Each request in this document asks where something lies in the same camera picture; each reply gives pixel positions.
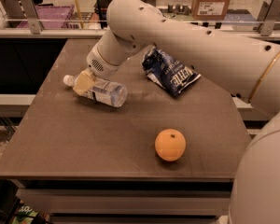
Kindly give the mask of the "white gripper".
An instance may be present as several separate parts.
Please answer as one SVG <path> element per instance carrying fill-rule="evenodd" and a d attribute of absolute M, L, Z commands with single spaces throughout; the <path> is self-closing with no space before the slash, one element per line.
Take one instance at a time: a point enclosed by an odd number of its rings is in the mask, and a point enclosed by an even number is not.
<path fill-rule="evenodd" d="M 117 53 L 100 49 L 96 44 L 86 58 L 90 69 L 83 70 L 75 81 L 73 90 L 80 96 L 95 83 L 96 77 L 107 78 L 119 70 L 120 58 Z"/>

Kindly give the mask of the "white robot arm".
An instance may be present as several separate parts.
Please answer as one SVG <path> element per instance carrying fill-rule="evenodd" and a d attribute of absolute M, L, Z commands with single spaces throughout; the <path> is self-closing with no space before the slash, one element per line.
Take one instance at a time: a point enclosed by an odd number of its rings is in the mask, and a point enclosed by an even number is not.
<path fill-rule="evenodd" d="M 113 0 L 108 30 L 74 83 L 84 94 L 147 45 L 182 63 L 269 117 L 238 166 L 229 224 L 280 224 L 280 45 L 165 18 L 141 0 Z"/>

